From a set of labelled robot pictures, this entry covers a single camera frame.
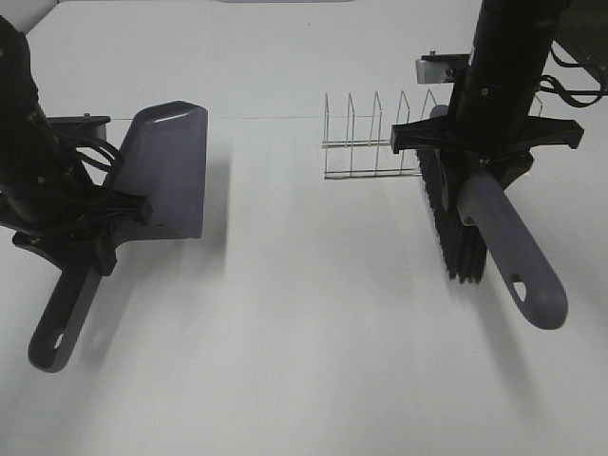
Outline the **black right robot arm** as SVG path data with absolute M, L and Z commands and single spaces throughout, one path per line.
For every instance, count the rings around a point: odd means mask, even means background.
M 453 197 L 480 166 L 506 187 L 532 164 L 537 146 L 579 146 L 573 120 L 533 116 L 541 90 L 564 89 L 544 75 L 564 1 L 484 1 L 467 54 L 421 56 L 420 85 L 450 84 L 449 102 L 428 119 L 396 124 L 393 151 L 413 149 L 430 193 Z

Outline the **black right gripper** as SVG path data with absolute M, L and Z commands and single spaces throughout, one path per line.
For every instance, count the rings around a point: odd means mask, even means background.
M 435 106 L 428 118 L 391 127 L 389 144 L 397 154 L 414 150 L 425 183 L 435 190 L 459 190 L 479 166 L 502 188 L 527 172 L 537 146 L 579 147 L 583 128 L 574 120 L 539 116 L 524 118 L 513 138 L 473 135 L 457 128 L 446 106 Z

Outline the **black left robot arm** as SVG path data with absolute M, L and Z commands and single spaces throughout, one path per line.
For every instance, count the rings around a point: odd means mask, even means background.
M 101 275 L 117 263 L 119 223 L 145 223 L 147 199 L 119 191 L 124 155 L 84 134 L 80 120 L 64 129 L 39 104 L 26 35 L 1 21 L 1 224 L 34 243 L 58 267 L 82 255 Z

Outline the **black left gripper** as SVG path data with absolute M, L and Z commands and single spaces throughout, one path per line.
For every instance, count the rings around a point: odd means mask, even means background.
M 146 196 L 112 192 L 97 211 L 62 222 L 27 222 L 11 210 L 15 247 L 34 253 L 64 270 L 77 254 L 101 275 L 110 275 L 117 263 L 113 229 L 117 220 L 147 225 L 151 205 Z

